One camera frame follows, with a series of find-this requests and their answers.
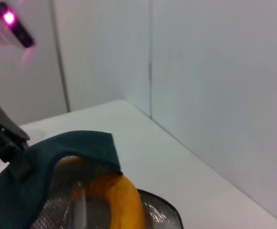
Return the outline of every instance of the white tabletop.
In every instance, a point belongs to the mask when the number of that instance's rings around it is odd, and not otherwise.
[[[22,128],[30,144],[72,130],[112,133],[125,176],[175,206],[185,229],[277,229],[277,219],[126,101]]]

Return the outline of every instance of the teal cloth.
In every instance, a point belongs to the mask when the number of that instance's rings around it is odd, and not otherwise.
[[[55,164],[65,156],[82,156],[120,172],[111,134],[73,131],[39,142],[25,151],[34,172],[16,181],[7,169],[0,173],[0,229],[28,229],[48,198]]]

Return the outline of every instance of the white wall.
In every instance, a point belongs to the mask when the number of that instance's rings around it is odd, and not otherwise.
[[[154,0],[153,14],[153,119],[277,217],[277,1]]]
[[[49,1],[12,3],[36,45],[0,45],[0,105],[18,124],[65,113]]]
[[[149,114],[148,0],[55,0],[71,110],[126,98]]]

